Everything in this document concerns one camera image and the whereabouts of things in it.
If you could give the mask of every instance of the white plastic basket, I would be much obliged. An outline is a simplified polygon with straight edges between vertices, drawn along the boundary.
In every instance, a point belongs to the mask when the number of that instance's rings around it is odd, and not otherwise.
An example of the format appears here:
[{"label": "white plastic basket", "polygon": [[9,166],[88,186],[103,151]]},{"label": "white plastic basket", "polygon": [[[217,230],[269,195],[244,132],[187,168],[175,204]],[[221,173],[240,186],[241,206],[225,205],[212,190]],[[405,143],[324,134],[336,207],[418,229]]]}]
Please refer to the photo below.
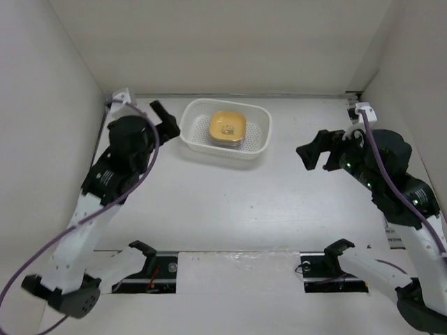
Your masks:
[{"label": "white plastic basket", "polygon": [[[217,147],[211,141],[210,122],[221,110],[242,113],[247,119],[244,142],[237,148]],[[272,117],[262,107],[214,99],[197,99],[186,107],[180,120],[180,137],[193,150],[239,159],[254,159],[270,142]]]}]

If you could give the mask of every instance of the purple cable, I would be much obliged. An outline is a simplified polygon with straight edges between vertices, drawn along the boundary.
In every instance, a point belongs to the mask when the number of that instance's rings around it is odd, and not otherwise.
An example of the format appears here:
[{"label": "purple cable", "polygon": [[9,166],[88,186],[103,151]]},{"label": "purple cable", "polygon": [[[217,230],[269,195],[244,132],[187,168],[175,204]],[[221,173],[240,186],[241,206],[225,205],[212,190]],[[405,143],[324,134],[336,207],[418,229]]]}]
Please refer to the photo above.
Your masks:
[{"label": "purple cable", "polygon": [[[376,262],[383,263],[383,264],[387,264],[387,265],[389,265],[389,266],[391,266],[391,267],[394,267],[395,269],[401,271],[403,274],[407,274],[407,273],[405,272],[405,270],[401,269],[400,267],[398,267],[397,265],[395,265],[395,264],[393,264],[393,263],[391,263],[391,262],[387,262],[386,260],[376,260]],[[339,279],[346,278],[346,276],[348,276],[348,274],[341,274],[341,275],[338,276],[338,277],[325,279],[324,281],[316,281],[316,282],[314,282],[313,284],[328,284],[328,283],[332,283],[332,282],[334,282],[334,281],[338,281]]]},{"label": "purple cable", "polygon": [[313,284],[329,284],[334,281],[338,281],[339,279],[346,278],[346,276],[348,276],[348,274],[341,274],[338,277],[325,279],[324,281],[314,281]]},{"label": "purple cable", "polygon": [[444,248],[444,245],[442,244],[441,239],[439,238],[438,234],[436,233],[436,230],[432,227],[430,222],[404,197],[402,193],[397,189],[396,185],[394,185],[393,181],[391,180],[390,176],[386,172],[385,166],[383,165],[382,158],[380,157],[379,149],[377,148],[376,141],[374,140],[374,136],[372,135],[371,126],[368,122],[368,116],[366,114],[366,111],[364,110],[358,110],[359,113],[361,113],[363,117],[363,121],[365,123],[365,130],[366,130],[366,136],[368,138],[369,145],[372,148],[372,152],[374,154],[374,158],[376,159],[377,165],[379,167],[379,170],[385,179],[385,182],[387,183],[388,187],[391,189],[391,191],[395,194],[395,196],[402,201],[402,203],[413,212],[414,215],[418,217],[420,222],[422,222],[423,226],[427,228],[430,235],[432,235],[434,242],[438,246],[439,254],[441,255],[442,259],[444,260],[444,263],[447,266],[447,258],[443,256],[443,253],[446,252],[446,248]]},{"label": "purple cable", "polygon": [[376,262],[387,264],[387,265],[389,265],[391,267],[394,267],[395,269],[401,271],[403,274],[407,274],[407,272],[405,270],[403,270],[402,268],[398,267],[396,264],[393,264],[393,263],[388,262],[386,260],[376,260]]},{"label": "purple cable", "polygon": [[[86,216],[85,218],[83,218],[81,221],[78,222],[78,224],[76,226],[72,226],[66,230],[64,230],[63,232],[61,232],[60,234],[58,234],[54,239],[52,239],[51,241],[49,241],[48,243],[46,243],[46,245],[44,245],[42,248],[40,248],[31,258],[29,258],[29,260],[27,260],[14,274],[13,276],[9,279],[9,281],[6,283],[5,287],[3,288],[3,290],[0,293],[0,308],[1,305],[3,304],[3,301],[5,299],[6,294],[8,293],[8,291],[11,289],[11,286],[14,284],[14,282],[17,280],[17,278],[20,276],[20,274],[22,274],[22,272],[29,267],[29,265],[31,265],[37,258],[39,258],[40,256],[42,256],[42,254],[44,252],[46,252],[46,250],[48,250],[51,246],[53,246],[54,244],[56,244],[58,241],[60,241],[61,239],[63,239],[66,235],[70,234],[72,231],[74,231],[76,229],[76,227],[83,225],[84,223],[96,218],[97,216],[100,216],[102,213],[104,213],[105,211],[108,211],[110,208],[112,208],[113,206],[115,206],[116,204],[120,203],[124,198],[128,197],[132,192],[134,192],[135,189],[137,189],[137,187],[139,187],[139,185],[141,185],[141,183],[146,179],[147,175],[149,174],[149,172],[151,172],[152,168],[154,167],[155,164],[155,160],[156,157],[159,155],[159,149],[160,149],[160,137],[159,134],[156,130],[155,125],[149,120],[149,118],[147,117],[147,115],[140,110],[139,108],[137,108],[136,106],[124,102],[122,100],[112,100],[111,103],[122,103],[125,104],[126,106],[130,107],[131,109],[135,110],[141,117],[144,117],[146,119],[146,121],[149,123],[149,126],[151,127],[152,131],[154,132],[154,137],[155,137],[155,148],[154,148],[154,153],[152,155],[152,160],[149,163],[149,165],[147,166],[147,169],[145,171],[145,173],[142,174],[141,178],[137,181],[137,183],[132,186],[127,192],[125,192],[125,194],[121,195],[120,197],[118,197],[115,201],[111,202],[110,204],[108,204],[107,206],[105,206],[104,208],[101,208],[100,210],[94,212],[93,214],[90,214],[88,216]],[[46,335],[49,332],[51,332],[52,330],[54,330],[56,327],[58,327],[63,321],[67,320],[68,316],[65,315],[62,319],[60,319],[58,322],[56,322],[54,325],[52,325],[50,328],[48,328],[47,330],[38,333],[37,335]],[[0,326],[0,335],[8,335],[8,333],[6,333],[3,328]]]}]

